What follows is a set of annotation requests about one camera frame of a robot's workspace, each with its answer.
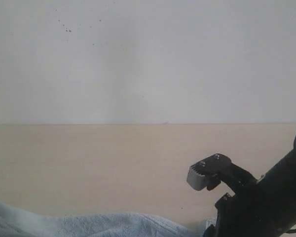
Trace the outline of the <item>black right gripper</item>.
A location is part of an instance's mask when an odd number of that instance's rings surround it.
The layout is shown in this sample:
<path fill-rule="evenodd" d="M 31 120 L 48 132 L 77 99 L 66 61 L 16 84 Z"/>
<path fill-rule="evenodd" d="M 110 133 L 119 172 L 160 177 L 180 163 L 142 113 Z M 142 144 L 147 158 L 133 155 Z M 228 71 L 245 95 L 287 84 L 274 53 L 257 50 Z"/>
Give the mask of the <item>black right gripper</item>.
<path fill-rule="evenodd" d="M 225 183 L 236 194 L 257 195 L 257 179 L 247 170 L 216 153 L 189 167 L 187 183 L 196 191 L 211 191 Z M 216 224 L 211 224 L 204 237 L 267 237 L 269 216 L 265 208 L 250 197 L 225 194 L 216 203 Z"/>

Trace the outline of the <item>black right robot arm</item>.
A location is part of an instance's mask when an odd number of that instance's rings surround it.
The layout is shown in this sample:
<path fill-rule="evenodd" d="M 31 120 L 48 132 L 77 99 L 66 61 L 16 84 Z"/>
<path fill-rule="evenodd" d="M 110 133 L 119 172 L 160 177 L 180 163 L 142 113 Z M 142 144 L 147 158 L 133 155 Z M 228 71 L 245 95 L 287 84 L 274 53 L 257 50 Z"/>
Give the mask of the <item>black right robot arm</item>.
<path fill-rule="evenodd" d="M 205 237 L 296 234 L 296 137 L 293 149 L 259 179 L 217 153 L 191 165 L 186 181 L 196 191 L 224 182 L 234 192 L 215 203 L 216 224 Z"/>

